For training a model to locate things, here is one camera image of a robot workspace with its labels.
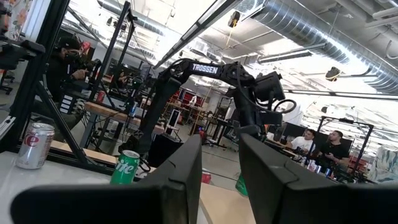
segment bottle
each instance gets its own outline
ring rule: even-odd
[[[130,117],[134,117],[134,115],[136,114],[136,108],[137,108],[137,105],[138,105],[138,103],[137,102],[134,102],[134,105],[131,107],[131,110],[130,110]]]

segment person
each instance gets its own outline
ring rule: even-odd
[[[117,78],[116,80],[117,87],[119,89],[123,88],[127,82],[128,76],[124,76],[124,71],[122,70],[121,73],[116,78]]]
[[[320,147],[318,153],[318,165],[322,169],[332,168],[333,165],[347,165],[349,163],[349,152],[340,142],[343,138],[341,131],[333,131],[329,135],[329,141]]]
[[[316,133],[317,132],[312,129],[307,129],[304,132],[304,136],[295,138],[292,142],[288,142],[286,146],[291,149],[297,149],[299,147],[304,153],[307,153],[312,146]]]
[[[52,100],[58,107],[62,100],[63,90],[60,88],[62,82],[72,82],[74,80],[84,80],[87,70],[77,70],[69,75],[69,64],[73,62],[75,57],[80,56],[80,43],[74,38],[61,37],[58,41],[57,48],[52,52],[48,61],[49,67],[46,73],[47,88],[52,95]],[[48,106],[42,101],[35,100],[32,112],[41,114],[42,116],[52,118],[53,114]],[[79,123],[83,115],[81,112],[76,114],[61,113],[69,129],[72,129]],[[58,127],[53,121],[48,119],[41,119],[43,123],[51,124],[55,127],[54,140],[63,141],[63,136]]]

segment robotic arm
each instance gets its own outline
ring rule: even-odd
[[[152,143],[151,134],[163,108],[168,99],[188,80],[190,75],[215,78],[234,87],[229,89],[227,95],[234,98],[236,109],[239,112],[241,132],[258,138],[265,133],[264,124],[280,124],[282,122],[282,114],[271,111],[271,104],[274,100],[285,99],[279,81],[282,77],[276,72],[255,79],[239,63],[215,65],[182,58],[159,73],[159,78],[154,85],[155,96],[147,114],[141,121],[139,130],[133,133],[127,143],[120,146],[119,150],[132,149],[139,154],[149,151]],[[257,105],[257,98],[270,102],[269,110]]]

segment sprite can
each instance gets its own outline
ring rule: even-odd
[[[114,168],[111,184],[131,184],[139,166],[139,154],[124,150]]]

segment baseball cap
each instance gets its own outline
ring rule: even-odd
[[[78,40],[71,37],[61,37],[58,41],[59,48],[80,50],[80,43]]]

